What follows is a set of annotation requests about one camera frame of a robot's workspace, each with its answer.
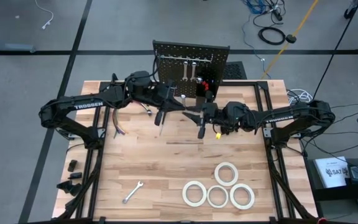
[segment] tape roll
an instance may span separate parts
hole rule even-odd
[[[201,200],[199,202],[191,202],[188,198],[187,198],[187,190],[190,186],[193,185],[197,185],[198,187],[200,187],[201,191],[203,192],[203,196],[201,197]],[[205,199],[206,199],[206,188],[204,187],[204,185],[198,181],[192,180],[190,182],[188,182],[184,187],[183,190],[181,191],[183,200],[186,202],[186,204],[188,204],[191,207],[199,207],[200,205],[204,204]]]
[[[215,188],[219,188],[219,189],[221,189],[221,190],[225,193],[226,199],[225,199],[225,201],[223,202],[223,204],[221,204],[221,205],[215,205],[214,203],[212,203],[211,199],[209,198],[209,194],[210,194],[211,191],[212,191],[213,189],[215,189]],[[214,207],[214,208],[223,208],[223,207],[225,207],[225,206],[227,205],[227,202],[229,201],[229,194],[228,194],[227,190],[226,190],[224,187],[222,187],[222,186],[220,186],[220,185],[214,185],[214,186],[212,186],[212,187],[210,187],[210,188],[208,189],[208,192],[206,193],[206,199],[207,199],[208,203],[209,203],[212,207]]]
[[[249,201],[248,201],[248,204],[246,204],[246,205],[240,205],[234,199],[234,192],[239,188],[242,188],[242,189],[244,189],[244,190],[246,190],[248,192]],[[254,191],[246,184],[236,184],[230,190],[230,201],[238,209],[241,209],[241,210],[250,209],[250,207],[252,207],[254,205],[254,203],[255,203]]]
[[[223,181],[220,177],[219,177],[219,170],[223,167],[228,167],[231,172],[233,172],[233,179],[229,182],[225,182]],[[225,186],[225,187],[229,187],[229,186],[232,186],[234,185],[237,180],[239,179],[239,171],[237,170],[237,168],[231,164],[230,162],[222,162],[220,163],[216,168],[215,168],[215,179],[216,181],[222,185],[222,186]]]

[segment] yellow pole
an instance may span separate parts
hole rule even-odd
[[[309,18],[311,12],[313,11],[314,7],[317,5],[318,0],[314,0],[314,3],[310,6],[308,12],[306,13],[306,15],[304,16],[302,22],[299,24],[298,28],[296,29],[296,31],[292,34],[292,36],[296,37],[296,35],[298,35],[299,30],[301,30],[301,28],[303,27],[303,24],[306,22],[306,20]],[[281,51],[276,54],[276,56],[273,58],[272,62],[268,65],[266,71],[264,72],[264,74],[262,75],[262,77],[260,79],[264,79],[267,75],[267,73],[270,71],[271,67],[276,63],[276,61],[278,60],[278,58],[281,56],[281,54],[284,52],[284,50],[286,50],[288,48],[288,42],[284,45],[283,49],[281,49]]]

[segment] gray floor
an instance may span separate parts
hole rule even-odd
[[[293,32],[312,0],[286,0],[287,15],[281,29]],[[85,0],[39,0],[55,17],[32,0],[0,2],[0,38],[7,42],[34,44],[40,50],[70,50]],[[347,21],[343,12],[349,2],[320,1],[290,49],[333,49]],[[94,0],[80,43],[81,50],[150,50],[153,39],[195,44],[230,45],[249,49],[242,43],[241,25],[249,10],[236,0]],[[269,24],[260,18],[260,24]],[[259,29],[246,26],[247,41],[257,49],[280,49],[257,37]],[[358,49],[358,12],[340,49]],[[274,55],[261,55],[269,63]],[[67,95],[77,95],[84,80],[109,80],[112,72],[124,78],[136,70],[151,70],[152,56],[77,56]],[[253,55],[230,55],[228,61],[243,61],[248,79],[258,79],[261,64]],[[329,55],[283,55],[270,74],[284,79],[287,88],[313,93],[328,63]],[[35,168],[45,129],[40,126],[39,108],[56,97],[68,56],[0,56],[0,223],[15,223]],[[318,98],[331,105],[358,103],[358,55],[335,56]],[[335,110],[338,119],[358,107]],[[356,118],[335,124],[330,132],[358,130]],[[358,143],[358,136],[320,136],[320,147],[336,151]],[[67,142],[53,137],[30,221],[47,220],[52,214]],[[310,159],[327,157],[312,147]],[[358,157],[358,148],[338,154]],[[327,218],[352,213],[338,220],[358,222],[352,202],[324,203]]]

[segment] pegboard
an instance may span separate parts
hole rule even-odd
[[[187,98],[204,97],[204,86],[191,80],[193,66],[195,66],[195,78],[202,78],[208,83],[209,90],[218,92],[222,81],[224,67],[230,47],[217,47],[208,45],[179,44],[171,42],[159,42],[153,40],[154,54],[159,56],[158,78],[166,83],[173,80],[177,86],[175,96],[182,94]],[[187,62],[187,80],[183,80],[184,62]]]

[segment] wooden table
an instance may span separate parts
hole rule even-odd
[[[99,84],[100,81],[86,81],[81,94],[97,93]],[[269,80],[268,85],[273,108],[288,106],[284,82]],[[255,91],[251,86],[219,87],[216,103],[223,107],[229,101],[241,101],[250,109],[257,110]],[[91,126],[93,115],[94,109],[77,111],[76,121]],[[119,110],[119,122],[127,134],[118,135],[114,139],[115,128],[111,120],[109,121],[94,211],[95,220],[104,216],[107,220],[267,221],[269,217],[276,216],[261,130],[256,136],[254,133],[239,131],[217,140],[212,126],[207,125],[204,139],[197,139],[198,127],[195,123],[180,112],[172,112],[167,115],[159,136],[161,127],[154,125],[154,117],[147,116],[145,110],[135,103]],[[279,122],[277,125],[283,126],[286,123],[288,121]],[[81,142],[80,139],[70,141],[70,146]],[[288,145],[300,150],[299,142],[295,139],[291,139]],[[66,181],[70,175],[67,167],[72,159],[78,161],[75,172],[83,172],[86,153],[87,150],[83,146],[70,149],[62,181]],[[288,149],[283,149],[283,155],[291,190],[306,209],[316,216],[303,158],[299,153]],[[185,204],[181,195],[183,186],[191,180],[200,181],[207,189],[218,184],[214,179],[214,168],[225,161],[237,167],[237,183],[247,184],[253,189],[254,206],[249,210],[238,210],[231,202],[220,209],[212,208],[207,201],[197,208]],[[231,172],[222,170],[221,178],[229,180]],[[144,182],[144,186],[127,204],[122,204],[123,198],[139,180]],[[88,211],[90,192],[89,189],[84,215]],[[220,193],[216,190],[211,194],[211,199],[216,203],[223,201],[224,196]],[[288,214],[281,189],[280,193],[284,214]],[[245,191],[238,190],[235,196],[239,203],[247,202]],[[196,200],[201,197],[201,192],[196,187],[191,188],[188,197]],[[59,190],[53,217],[64,212],[65,204],[71,199],[70,194]]]

